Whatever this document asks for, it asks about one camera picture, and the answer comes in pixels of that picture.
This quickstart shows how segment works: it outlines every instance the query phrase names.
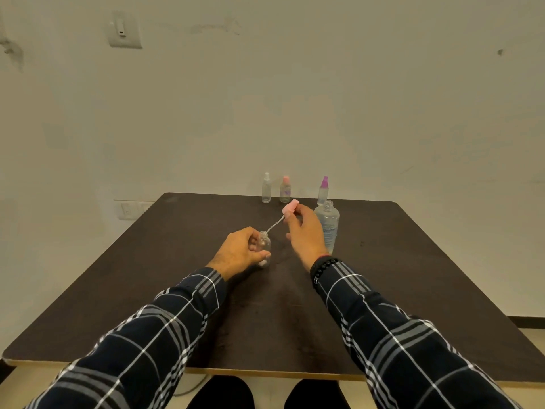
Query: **table top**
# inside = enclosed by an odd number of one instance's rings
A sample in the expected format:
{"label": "table top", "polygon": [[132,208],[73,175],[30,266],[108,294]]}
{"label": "table top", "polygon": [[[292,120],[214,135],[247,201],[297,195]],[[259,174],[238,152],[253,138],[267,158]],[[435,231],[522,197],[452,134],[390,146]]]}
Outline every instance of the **table top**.
{"label": "table top", "polygon": [[[309,206],[315,199],[300,199]],[[394,202],[335,200],[335,256],[388,300],[435,323],[467,359],[503,382],[545,382],[545,357]],[[70,362],[176,285],[245,226],[269,228],[283,204],[255,196],[166,193],[4,352],[10,364]],[[363,378],[285,238],[269,233],[268,269],[229,281],[188,371]]]}

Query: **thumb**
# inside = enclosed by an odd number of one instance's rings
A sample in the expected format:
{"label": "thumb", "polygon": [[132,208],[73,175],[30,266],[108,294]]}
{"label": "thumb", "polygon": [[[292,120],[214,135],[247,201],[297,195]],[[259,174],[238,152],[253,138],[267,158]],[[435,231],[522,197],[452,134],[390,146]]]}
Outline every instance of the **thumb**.
{"label": "thumb", "polygon": [[271,253],[269,251],[255,251],[250,252],[250,261],[252,264],[256,264],[260,261],[265,260],[265,258],[270,257]]}
{"label": "thumb", "polygon": [[290,234],[296,234],[297,231],[301,229],[301,224],[294,213],[289,211],[286,213],[286,222],[290,228]]}

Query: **floor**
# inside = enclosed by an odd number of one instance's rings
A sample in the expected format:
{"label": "floor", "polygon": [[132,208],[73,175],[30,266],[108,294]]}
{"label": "floor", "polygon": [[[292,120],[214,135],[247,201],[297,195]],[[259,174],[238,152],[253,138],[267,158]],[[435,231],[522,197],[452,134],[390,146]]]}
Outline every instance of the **floor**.
{"label": "floor", "polygon": [[[522,329],[522,332],[545,354],[545,330]],[[22,407],[41,392],[55,377],[61,366],[21,366],[0,385],[0,409]],[[202,375],[184,375],[177,392],[191,389],[202,379]],[[243,377],[252,389],[256,409],[281,409],[288,394],[298,379],[269,377]],[[375,408],[373,399],[363,382],[341,382],[341,389],[352,408]],[[545,389],[506,388],[506,392],[525,409],[545,408]],[[195,390],[179,398],[172,398],[168,409],[185,409]]]}

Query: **forearm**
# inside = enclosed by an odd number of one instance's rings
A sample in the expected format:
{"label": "forearm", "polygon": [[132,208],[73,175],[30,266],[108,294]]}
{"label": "forearm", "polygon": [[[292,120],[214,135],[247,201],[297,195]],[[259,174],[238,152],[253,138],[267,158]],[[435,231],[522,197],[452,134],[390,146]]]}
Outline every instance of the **forearm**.
{"label": "forearm", "polygon": [[315,283],[378,407],[518,407],[431,322],[410,318],[346,264],[329,266]]}
{"label": "forearm", "polygon": [[212,268],[195,271],[104,335],[90,354],[68,365],[29,405],[112,408],[164,407],[208,316],[226,295]]}

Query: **pink spray nozzle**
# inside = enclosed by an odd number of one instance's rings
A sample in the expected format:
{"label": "pink spray nozzle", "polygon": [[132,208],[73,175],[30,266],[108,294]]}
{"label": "pink spray nozzle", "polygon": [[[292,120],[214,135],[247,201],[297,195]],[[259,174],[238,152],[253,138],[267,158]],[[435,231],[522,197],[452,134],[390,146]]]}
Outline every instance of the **pink spray nozzle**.
{"label": "pink spray nozzle", "polygon": [[299,205],[299,201],[297,201],[297,199],[292,199],[289,204],[287,204],[286,206],[284,206],[284,208],[282,208],[282,213],[284,214],[284,216],[286,216],[286,213],[288,211],[290,213],[293,213],[297,205]]}

